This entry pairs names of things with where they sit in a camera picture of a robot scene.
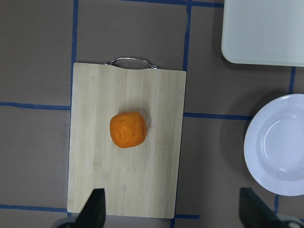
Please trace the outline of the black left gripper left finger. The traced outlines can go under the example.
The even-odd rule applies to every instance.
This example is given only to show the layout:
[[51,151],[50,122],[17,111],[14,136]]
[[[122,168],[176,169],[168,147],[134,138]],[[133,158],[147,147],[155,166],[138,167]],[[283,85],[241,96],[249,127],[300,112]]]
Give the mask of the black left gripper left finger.
[[94,189],[77,217],[78,228],[103,228],[105,224],[105,190]]

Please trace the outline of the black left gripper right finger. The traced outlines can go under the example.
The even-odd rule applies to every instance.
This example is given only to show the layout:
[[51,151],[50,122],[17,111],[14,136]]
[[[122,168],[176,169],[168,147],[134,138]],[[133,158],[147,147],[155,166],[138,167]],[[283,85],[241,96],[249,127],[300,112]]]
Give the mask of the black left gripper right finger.
[[279,227],[279,218],[251,188],[239,191],[239,218],[245,228]]

